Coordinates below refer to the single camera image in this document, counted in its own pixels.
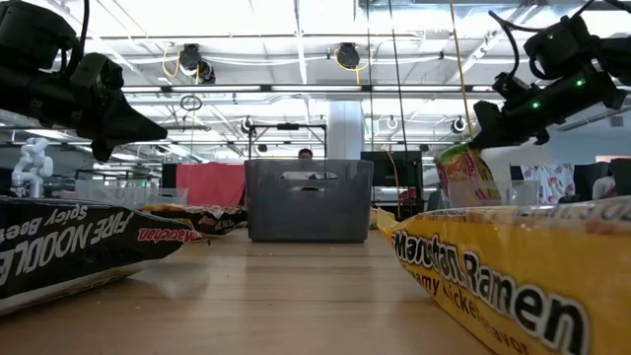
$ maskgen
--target maruchan logo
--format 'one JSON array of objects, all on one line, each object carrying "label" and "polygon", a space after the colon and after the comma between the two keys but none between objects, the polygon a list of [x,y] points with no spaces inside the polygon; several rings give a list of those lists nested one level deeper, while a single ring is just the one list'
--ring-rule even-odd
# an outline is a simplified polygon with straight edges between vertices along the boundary
[{"label": "maruchan logo", "polygon": [[188,243],[197,239],[197,232],[191,230],[170,230],[157,228],[141,228],[138,231],[140,242],[170,242],[178,241]]}]

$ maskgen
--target wooden table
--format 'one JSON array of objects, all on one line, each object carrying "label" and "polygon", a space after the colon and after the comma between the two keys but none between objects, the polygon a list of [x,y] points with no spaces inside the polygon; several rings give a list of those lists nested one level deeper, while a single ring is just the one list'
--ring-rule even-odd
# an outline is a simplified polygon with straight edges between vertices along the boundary
[{"label": "wooden table", "polygon": [[236,231],[123,281],[0,319],[2,354],[489,354],[386,242],[252,244]]}]

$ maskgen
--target red partition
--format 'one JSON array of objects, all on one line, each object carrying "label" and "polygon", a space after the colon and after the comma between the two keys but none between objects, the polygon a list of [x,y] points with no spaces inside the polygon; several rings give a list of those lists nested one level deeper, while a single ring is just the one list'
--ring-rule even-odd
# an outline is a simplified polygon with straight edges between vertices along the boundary
[{"label": "red partition", "polygon": [[243,164],[180,164],[175,185],[188,188],[189,205],[234,207],[244,193],[245,168]]}]

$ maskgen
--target computer monitor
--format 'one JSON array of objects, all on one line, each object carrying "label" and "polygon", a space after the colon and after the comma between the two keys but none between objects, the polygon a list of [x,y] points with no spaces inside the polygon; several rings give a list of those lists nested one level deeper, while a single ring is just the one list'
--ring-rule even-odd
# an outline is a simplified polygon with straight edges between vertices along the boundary
[{"label": "computer monitor", "polygon": [[362,152],[362,160],[371,161],[374,164],[373,186],[395,187],[394,167],[396,167],[399,186],[423,185],[422,152],[407,152],[407,163],[405,162],[405,152],[391,152],[390,154],[394,160],[394,166],[384,151]]}]

